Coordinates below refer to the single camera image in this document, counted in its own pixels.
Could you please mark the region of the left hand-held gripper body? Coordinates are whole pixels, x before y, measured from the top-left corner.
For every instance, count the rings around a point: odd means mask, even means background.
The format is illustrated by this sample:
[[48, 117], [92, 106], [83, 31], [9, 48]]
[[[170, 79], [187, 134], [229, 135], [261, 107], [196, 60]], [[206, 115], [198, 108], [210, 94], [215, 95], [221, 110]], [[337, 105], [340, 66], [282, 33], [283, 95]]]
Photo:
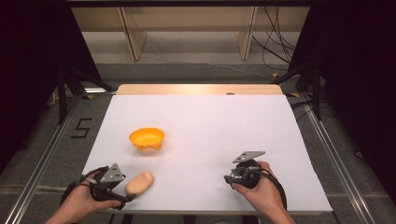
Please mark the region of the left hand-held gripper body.
[[125, 178], [120, 171], [120, 167], [114, 163], [110, 167], [102, 167], [101, 173], [94, 178], [92, 184], [92, 197], [96, 201], [107, 201], [110, 193], [114, 193], [112, 190], [121, 183]]

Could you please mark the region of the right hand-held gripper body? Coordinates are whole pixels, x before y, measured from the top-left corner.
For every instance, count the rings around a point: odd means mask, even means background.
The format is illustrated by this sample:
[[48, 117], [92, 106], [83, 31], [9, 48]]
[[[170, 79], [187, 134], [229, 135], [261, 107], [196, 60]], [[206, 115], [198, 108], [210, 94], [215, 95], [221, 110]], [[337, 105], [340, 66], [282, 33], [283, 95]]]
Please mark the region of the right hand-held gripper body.
[[245, 151], [237, 156], [233, 160], [236, 166], [228, 174], [233, 179], [233, 183], [240, 184], [248, 189], [255, 188], [261, 176], [261, 167], [255, 161], [255, 158], [264, 154], [264, 151]]

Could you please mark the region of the aluminium floor rail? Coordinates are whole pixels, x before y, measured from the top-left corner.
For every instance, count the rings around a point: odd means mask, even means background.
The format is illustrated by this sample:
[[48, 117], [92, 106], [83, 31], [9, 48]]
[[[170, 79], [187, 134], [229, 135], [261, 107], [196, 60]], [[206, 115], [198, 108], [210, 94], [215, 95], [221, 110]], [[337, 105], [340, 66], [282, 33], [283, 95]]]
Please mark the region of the aluminium floor rail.
[[57, 104], [46, 106], [22, 149], [0, 175], [0, 224], [43, 224], [59, 207], [64, 187], [78, 172], [59, 160], [79, 97], [67, 100], [68, 114], [58, 121]]
[[376, 224], [367, 202], [353, 181], [322, 121], [315, 114], [318, 108], [306, 105], [305, 110], [361, 224]]

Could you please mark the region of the person's right hand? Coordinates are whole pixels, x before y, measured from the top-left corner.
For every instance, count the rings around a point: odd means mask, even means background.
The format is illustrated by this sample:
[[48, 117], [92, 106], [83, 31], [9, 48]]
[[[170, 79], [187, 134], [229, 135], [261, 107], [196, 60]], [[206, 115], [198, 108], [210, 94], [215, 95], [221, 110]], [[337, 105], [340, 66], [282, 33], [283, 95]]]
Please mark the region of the person's right hand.
[[268, 217], [275, 217], [285, 211], [280, 193], [268, 177], [262, 176], [254, 189], [247, 189], [240, 184], [232, 184], [232, 187], [258, 212]]

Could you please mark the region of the orange plastic bowl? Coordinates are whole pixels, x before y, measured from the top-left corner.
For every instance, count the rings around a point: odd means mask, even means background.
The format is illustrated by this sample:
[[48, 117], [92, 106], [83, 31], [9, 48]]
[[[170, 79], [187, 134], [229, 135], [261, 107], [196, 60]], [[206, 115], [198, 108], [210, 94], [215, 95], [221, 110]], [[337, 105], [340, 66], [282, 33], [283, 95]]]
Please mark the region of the orange plastic bowl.
[[165, 133], [161, 129], [153, 127], [137, 129], [129, 135], [130, 142], [139, 151], [147, 148], [161, 149], [164, 138]]

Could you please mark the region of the black curtain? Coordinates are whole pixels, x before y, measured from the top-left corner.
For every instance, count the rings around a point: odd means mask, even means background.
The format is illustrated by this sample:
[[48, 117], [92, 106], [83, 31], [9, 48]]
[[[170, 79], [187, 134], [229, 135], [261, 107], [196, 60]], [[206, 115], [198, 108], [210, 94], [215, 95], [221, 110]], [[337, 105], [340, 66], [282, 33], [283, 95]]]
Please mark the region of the black curtain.
[[396, 0], [313, 0], [290, 68], [319, 39], [319, 66], [340, 119], [383, 188], [396, 197]]
[[101, 78], [67, 0], [0, 0], [0, 174], [63, 68]]

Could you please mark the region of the wooden furniture leg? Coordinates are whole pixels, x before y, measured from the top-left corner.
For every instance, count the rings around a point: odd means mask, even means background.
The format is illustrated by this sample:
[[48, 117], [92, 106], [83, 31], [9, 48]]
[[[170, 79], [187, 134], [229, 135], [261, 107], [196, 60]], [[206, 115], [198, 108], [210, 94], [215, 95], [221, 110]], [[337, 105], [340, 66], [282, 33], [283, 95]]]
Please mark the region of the wooden furniture leg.
[[247, 12], [247, 18], [244, 21], [242, 30], [236, 33], [236, 40], [242, 61], [246, 61], [248, 59], [257, 13], [257, 7], [250, 7]]
[[120, 7], [119, 15], [132, 60], [138, 61], [141, 57], [148, 35], [146, 32], [143, 32], [134, 21], [132, 9], [130, 7]]

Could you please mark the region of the beige bread roll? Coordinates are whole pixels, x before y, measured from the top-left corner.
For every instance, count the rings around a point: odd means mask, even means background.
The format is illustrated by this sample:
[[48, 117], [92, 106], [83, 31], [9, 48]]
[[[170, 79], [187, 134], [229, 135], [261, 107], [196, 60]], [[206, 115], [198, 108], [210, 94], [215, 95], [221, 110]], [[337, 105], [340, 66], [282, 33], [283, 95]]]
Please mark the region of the beige bread roll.
[[143, 171], [139, 175], [131, 179], [125, 186], [128, 195], [140, 195], [145, 192], [154, 181], [154, 177], [150, 171]]

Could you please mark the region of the white table sheet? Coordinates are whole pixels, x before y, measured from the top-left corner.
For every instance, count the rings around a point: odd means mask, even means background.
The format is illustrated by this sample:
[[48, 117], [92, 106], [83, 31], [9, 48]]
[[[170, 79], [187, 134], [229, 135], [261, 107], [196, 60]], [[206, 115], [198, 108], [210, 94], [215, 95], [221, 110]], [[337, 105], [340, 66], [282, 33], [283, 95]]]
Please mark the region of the white table sheet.
[[[165, 133], [162, 148], [137, 150], [131, 132]], [[291, 212], [329, 212], [287, 98], [283, 95], [116, 95], [84, 169], [116, 163], [129, 178], [143, 170], [153, 185], [124, 209], [151, 214], [252, 214], [224, 180], [244, 151], [264, 151]]]

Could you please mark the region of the black metal stand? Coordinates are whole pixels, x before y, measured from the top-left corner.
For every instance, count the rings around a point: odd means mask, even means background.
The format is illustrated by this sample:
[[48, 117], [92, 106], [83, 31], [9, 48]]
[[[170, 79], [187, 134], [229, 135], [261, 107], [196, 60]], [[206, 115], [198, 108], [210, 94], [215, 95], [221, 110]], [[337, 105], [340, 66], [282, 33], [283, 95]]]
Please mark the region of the black metal stand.
[[62, 124], [68, 115], [68, 106], [66, 102], [65, 87], [73, 93], [74, 96], [82, 95], [86, 93], [82, 81], [88, 81], [92, 84], [104, 89], [105, 91], [116, 91], [117, 88], [106, 84], [101, 78], [94, 77], [85, 73], [81, 69], [64, 65], [60, 68], [59, 74], [57, 75], [57, 91], [59, 96], [59, 124]]
[[285, 75], [276, 78], [273, 84], [279, 85], [286, 80], [299, 75], [297, 84], [295, 85], [297, 91], [307, 91], [309, 88], [312, 89], [313, 94], [313, 112], [318, 120], [321, 120], [319, 110], [319, 98], [320, 98], [320, 73], [315, 63], [302, 63], [297, 67], [289, 70]]

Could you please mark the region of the person's left hand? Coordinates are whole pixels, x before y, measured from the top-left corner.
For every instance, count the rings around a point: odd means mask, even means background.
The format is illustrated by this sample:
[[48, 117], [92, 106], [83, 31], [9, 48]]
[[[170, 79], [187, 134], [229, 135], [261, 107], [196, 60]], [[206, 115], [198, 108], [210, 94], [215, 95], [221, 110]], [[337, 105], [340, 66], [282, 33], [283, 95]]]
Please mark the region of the person's left hand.
[[91, 195], [91, 184], [88, 180], [83, 180], [72, 190], [59, 210], [75, 213], [83, 220], [95, 212], [115, 208], [120, 204], [115, 200], [96, 201]]

